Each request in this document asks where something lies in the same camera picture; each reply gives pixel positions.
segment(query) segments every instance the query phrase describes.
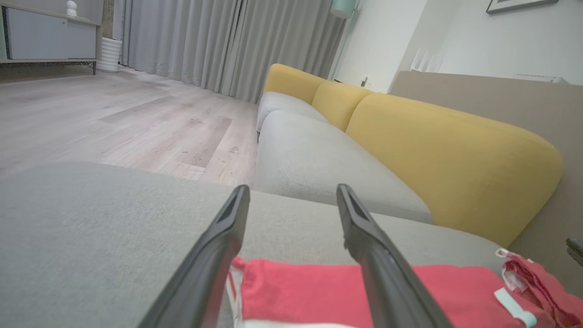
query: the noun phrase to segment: yellow cushion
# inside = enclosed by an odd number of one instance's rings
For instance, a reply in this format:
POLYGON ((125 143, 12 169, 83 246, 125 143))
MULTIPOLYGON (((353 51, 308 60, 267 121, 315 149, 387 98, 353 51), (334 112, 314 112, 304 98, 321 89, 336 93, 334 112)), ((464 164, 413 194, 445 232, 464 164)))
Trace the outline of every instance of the yellow cushion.
POLYGON ((436 225, 504 247, 563 170, 557 149, 524 129, 391 95, 364 98, 346 133, 425 201, 436 225))
POLYGON ((314 95, 320 84, 326 82, 318 76, 300 71, 282 64, 273 64, 269 68, 263 92, 274 91, 296 97, 308 104, 314 100, 314 95))
POLYGON ((359 86, 326 81, 316 91, 312 107, 317 109, 330 124, 345 131, 356 106, 364 97, 372 93, 359 86))

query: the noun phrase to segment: gray curtain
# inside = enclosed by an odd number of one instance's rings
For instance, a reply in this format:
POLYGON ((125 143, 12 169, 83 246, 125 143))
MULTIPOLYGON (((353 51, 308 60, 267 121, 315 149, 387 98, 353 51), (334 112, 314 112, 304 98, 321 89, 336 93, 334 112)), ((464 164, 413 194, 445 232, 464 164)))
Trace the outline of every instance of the gray curtain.
POLYGON ((256 103, 273 63, 328 77, 345 20, 332 0, 248 0, 229 95, 256 103))
POLYGON ((332 0, 126 0, 122 64, 250 102, 279 62, 326 78, 332 0))

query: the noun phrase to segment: gray sofa cushion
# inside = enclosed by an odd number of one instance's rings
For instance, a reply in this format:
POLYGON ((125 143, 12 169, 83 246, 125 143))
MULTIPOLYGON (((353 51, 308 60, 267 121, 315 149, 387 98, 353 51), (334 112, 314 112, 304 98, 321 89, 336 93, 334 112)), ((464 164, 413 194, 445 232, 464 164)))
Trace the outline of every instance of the gray sofa cushion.
POLYGON ((259 102, 259 108, 257 110, 257 131, 261 131, 265 117, 274 110, 290 111, 318 121, 328 122, 318 110, 310 106, 307 102, 284 95, 283 93, 267 91, 261 96, 261 101, 259 102))
POLYGON ((336 127, 276 111, 263 124, 255 188, 336 204, 336 186, 349 184, 367 209, 431 222, 427 205, 394 173, 336 127))
MULTIPOLYGON (((0 326, 135 327, 232 189, 88 163, 0 180, 0 326)), ((486 239, 373 216, 412 265, 500 272, 486 239)), ((254 191, 240 256, 354 264, 337 207, 254 191)))

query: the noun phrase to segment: picture frame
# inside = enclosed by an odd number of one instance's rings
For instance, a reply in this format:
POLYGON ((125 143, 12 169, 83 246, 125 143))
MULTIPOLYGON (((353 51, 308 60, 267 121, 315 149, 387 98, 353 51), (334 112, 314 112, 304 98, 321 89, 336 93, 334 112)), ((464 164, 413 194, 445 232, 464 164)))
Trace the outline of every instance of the picture frame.
POLYGON ((486 12, 490 15, 535 6, 556 4, 559 0, 490 0, 486 12))

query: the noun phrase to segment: red cloth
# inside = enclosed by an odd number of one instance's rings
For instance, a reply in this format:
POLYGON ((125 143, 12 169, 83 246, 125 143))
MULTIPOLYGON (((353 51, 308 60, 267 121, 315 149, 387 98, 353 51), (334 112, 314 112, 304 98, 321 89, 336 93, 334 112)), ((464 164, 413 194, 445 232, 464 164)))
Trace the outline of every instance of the red cloth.
POLYGON ((561 283, 543 266, 509 253, 503 267, 514 272, 526 288, 512 292, 544 309, 561 328, 583 327, 583 300, 565 291, 561 283))
MULTIPOLYGON (((338 323, 373 328, 359 266, 313 266, 240 259, 244 269, 243 320, 289 323, 338 323)), ((457 328, 524 327, 498 302, 494 291, 504 282, 483 267, 414 267, 429 292, 457 328)), ((554 328, 547 314, 516 297, 537 318, 536 327, 554 328)))

